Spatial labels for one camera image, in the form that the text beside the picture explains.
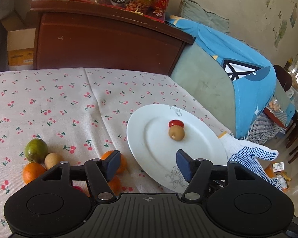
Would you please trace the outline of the blue printed cloth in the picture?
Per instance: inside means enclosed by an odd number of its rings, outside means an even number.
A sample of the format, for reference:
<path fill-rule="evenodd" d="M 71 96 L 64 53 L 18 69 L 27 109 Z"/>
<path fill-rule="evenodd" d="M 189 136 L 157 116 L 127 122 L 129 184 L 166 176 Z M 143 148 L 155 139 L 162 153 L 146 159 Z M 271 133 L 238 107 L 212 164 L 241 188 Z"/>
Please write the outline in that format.
<path fill-rule="evenodd" d="M 275 93 L 271 62 L 258 51 L 209 26 L 170 15 L 166 22 L 194 37 L 171 79 L 240 139 Z"/>

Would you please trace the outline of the white blue dotted glove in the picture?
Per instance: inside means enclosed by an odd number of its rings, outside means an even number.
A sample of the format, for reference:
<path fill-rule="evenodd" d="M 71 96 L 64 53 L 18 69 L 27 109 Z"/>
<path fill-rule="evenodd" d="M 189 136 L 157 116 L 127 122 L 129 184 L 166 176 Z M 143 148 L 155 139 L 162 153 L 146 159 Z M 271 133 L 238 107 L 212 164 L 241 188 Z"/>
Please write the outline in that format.
<path fill-rule="evenodd" d="M 273 161 L 279 155 L 277 150 L 272 150 L 250 141 L 235 139 L 227 132 L 220 134 L 219 140 L 225 148 L 229 161 L 240 163 L 278 190 L 283 191 L 280 181 L 274 177 L 270 178 L 257 160 L 259 158 L 264 161 Z"/>

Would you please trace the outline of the white floral plate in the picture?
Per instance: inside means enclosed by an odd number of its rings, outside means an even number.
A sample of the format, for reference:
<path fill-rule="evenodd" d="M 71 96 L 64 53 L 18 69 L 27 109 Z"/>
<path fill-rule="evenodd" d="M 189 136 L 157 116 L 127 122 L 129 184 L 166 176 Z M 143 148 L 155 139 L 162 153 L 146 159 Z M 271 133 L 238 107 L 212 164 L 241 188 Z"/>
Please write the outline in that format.
<path fill-rule="evenodd" d="M 169 137 L 169 122 L 184 123 L 185 137 Z M 204 158 L 214 165 L 226 165 L 227 155 L 217 135 L 195 115 L 169 105 L 152 104 L 131 115 L 126 136 L 129 148 L 142 170 L 167 189 L 183 193 L 188 183 L 176 165 L 176 152 L 184 150 L 191 158 Z"/>

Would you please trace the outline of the brown longan fruit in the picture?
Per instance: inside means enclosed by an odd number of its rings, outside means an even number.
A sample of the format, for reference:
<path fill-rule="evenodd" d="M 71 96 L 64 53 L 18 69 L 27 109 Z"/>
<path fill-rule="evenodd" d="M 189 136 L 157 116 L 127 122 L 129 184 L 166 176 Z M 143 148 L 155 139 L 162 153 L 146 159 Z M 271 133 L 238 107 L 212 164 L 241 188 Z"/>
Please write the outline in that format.
<path fill-rule="evenodd" d="M 175 141 L 181 141 L 185 137 L 184 128 L 178 125 L 174 125 L 170 127 L 168 134 L 169 134 L 169 137 Z"/>

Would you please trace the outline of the brown kiwi fruit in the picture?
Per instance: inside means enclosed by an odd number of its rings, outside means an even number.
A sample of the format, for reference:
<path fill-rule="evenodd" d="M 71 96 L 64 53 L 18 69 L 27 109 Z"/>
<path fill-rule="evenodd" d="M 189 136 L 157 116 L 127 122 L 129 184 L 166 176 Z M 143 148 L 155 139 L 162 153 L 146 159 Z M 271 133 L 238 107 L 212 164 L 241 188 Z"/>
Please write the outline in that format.
<path fill-rule="evenodd" d="M 45 168 L 49 170 L 53 166 L 59 164 L 61 161 L 63 161 L 63 158 L 61 155 L 57 153 L 50 153 L 45 157 L 45 161 L 44 161 Z"/>

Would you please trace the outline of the orange mandarin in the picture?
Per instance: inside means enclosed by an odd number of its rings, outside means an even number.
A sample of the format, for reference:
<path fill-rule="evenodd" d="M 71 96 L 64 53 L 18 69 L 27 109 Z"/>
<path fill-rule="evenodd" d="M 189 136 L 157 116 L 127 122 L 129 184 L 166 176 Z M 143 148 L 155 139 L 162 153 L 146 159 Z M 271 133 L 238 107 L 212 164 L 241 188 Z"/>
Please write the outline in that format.
<path fill-rule="evenodd" d="M 113 179 L 108 182 L 110 189 L 113 191 L 115 196 L 119 196 L 122 191 L 122 185 L 117 175 L 114 175 Z"/>
<path fill-rule="evenodd" d="M 102 156 L 101 159 L 105 160 L 108 156 L 110 156 L 113 153 L 113 151 L 107 151 L 105 152 Z M 124 157 L 123 154 L 120 154 L 120 166 L 118 168 L 118 170 L 116 171 L 116 174 L 122 174 L 126 169 L 127 169 L 127 160 Z"/>
<path fill-rule="evenodd" d="M 44 166 L 39 163 L 29 163 L 23 168 L 22 177 L 25 184 L 30 183 L 34 179 L 46 172 Z"/>

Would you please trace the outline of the cherry print tablecloth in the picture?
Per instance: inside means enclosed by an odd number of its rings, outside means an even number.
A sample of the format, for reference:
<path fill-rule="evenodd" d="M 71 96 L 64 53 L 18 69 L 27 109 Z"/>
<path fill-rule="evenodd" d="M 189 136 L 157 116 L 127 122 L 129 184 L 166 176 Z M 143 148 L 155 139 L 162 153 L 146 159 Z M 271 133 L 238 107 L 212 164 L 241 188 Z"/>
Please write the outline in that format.
<path fill-rule="evenodd" d="M 148 104 L 182 108 L 216 134 L 227 130 L 164 75 L 92 68 L 0 73 L 0 237 L 11 234 L 4 204 L 24 186 L 24 150 L 34 138 L 44 140 L 51 153 L 71 165 L 118 149 L 128 163 L 119 175 L 124 192 L 163 193 L 135 161 L 126 137 L 131 114 Z"/>

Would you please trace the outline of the large green round fruit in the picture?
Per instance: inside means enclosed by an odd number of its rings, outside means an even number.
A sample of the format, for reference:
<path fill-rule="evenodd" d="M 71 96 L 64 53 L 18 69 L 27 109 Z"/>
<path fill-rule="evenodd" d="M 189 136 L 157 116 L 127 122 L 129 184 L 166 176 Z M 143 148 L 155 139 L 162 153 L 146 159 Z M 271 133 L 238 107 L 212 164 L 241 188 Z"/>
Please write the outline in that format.
<path fill-rule="evenodd" d="M 48 155 L 48 146 L 42 139 L 32 139 L 27 143 L 24 153 L 30 162 L 43 163 Z"/>

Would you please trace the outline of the open cardboard box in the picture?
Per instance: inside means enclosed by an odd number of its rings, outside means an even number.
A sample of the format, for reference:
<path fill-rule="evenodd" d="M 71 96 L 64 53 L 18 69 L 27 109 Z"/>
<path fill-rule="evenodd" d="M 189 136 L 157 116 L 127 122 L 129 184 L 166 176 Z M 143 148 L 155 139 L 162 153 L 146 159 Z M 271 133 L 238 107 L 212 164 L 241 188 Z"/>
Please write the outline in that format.
<path fill-rule="evenodd" d="M 8 70 L 33 69 L 36 29 L 27 27 L 15 12 L 4 18 L 1 24 L 7 31 Z"/>

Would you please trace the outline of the green sofa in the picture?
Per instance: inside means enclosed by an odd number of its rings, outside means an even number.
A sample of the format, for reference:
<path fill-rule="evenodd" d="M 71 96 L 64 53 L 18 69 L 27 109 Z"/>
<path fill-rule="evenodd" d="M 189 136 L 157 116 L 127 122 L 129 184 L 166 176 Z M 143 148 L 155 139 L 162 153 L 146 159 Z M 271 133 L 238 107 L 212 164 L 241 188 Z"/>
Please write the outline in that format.
<path fill-rule="evenodd" d="M 258 50 L 229 35 L 229 21 L 206 11 L 193 0 L 182 0 L 179 16 L 167 22 L 192 35 L 171 78 L 238 139 L 264 143 L 284 133 L 295 114 L 282 83 L 283 71 Z"/>

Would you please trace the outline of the red cherry tomato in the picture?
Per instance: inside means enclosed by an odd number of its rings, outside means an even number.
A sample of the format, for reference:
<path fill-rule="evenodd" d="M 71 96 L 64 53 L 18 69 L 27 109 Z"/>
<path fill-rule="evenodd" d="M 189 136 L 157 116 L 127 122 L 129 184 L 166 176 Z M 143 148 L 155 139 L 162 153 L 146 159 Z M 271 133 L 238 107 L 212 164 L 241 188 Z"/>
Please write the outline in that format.
<path fill-rule="evenodd" d="M 171 120 L 168 123 L 169 128 L 173 127 L 173 126 L 180 126 L 182 128 L 184 128 L 184 123 L 180 120 Z"/>
<path fill-rule="evenodd" d="M 84 193 L 84 190 L 80 186 L 74 185 L 73 188 Z"/>

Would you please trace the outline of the dark wooden cabinet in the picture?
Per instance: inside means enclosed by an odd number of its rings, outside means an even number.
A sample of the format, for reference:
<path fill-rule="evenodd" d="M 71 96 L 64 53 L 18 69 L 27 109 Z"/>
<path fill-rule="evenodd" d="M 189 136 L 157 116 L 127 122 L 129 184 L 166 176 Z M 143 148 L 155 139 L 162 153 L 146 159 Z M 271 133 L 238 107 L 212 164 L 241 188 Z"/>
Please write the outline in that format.
<path fill-rule="evenodd" d="M 134 12 L 74 1 L 32 1 L 34 68 L 108 68 L 170 75 L 194 37 Z"/>

